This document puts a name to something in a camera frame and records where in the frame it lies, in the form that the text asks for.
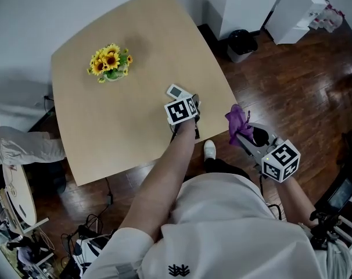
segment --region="artificial flower arrangement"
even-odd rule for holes
[[[132,56],[128,55],[128,49],[120,52],[119,46],[109,44],[92,56],[87,72],[96,76],[102,75],[98,78],[99,83],[116,81],[128,75],[128,67],[132,61]]]

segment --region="shoe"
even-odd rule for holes
[[[204,161],[208,158],[216,159],[216,147],[210,139],[204,143]]]

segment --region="trash bin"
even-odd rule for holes
[[[228,56],[239,63],[257,50],[257,42],[247,30],[235,30],[228,37]]]

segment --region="table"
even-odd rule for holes
[[[33,226],[37,223],[37,211],[23,166],[15,165],[15,168],[11,169],[3,165],[3,177],[8,197],[17,214],[29,226]]]
[[[114,42],[134,58],[129,75],[99,84],[91,55]],[[192,19],[176,0],[131,0],[68,40],[52,55],[61,137],[77,185],[159,158],[170,143],[164,105],[174,83],[198,93],[200,140],[228,129],[234,95]]]

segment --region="purple object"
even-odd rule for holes
[[[225,117],[229,121],[229,144],[240,146],[239,140],[236,137],[238,133],[248,140],[253,141],[253,127],[248,125],[250,121],[250,111],[248,111],[246,120],[245,111],[239,105],[233,105],[230,113],[227,113]]]

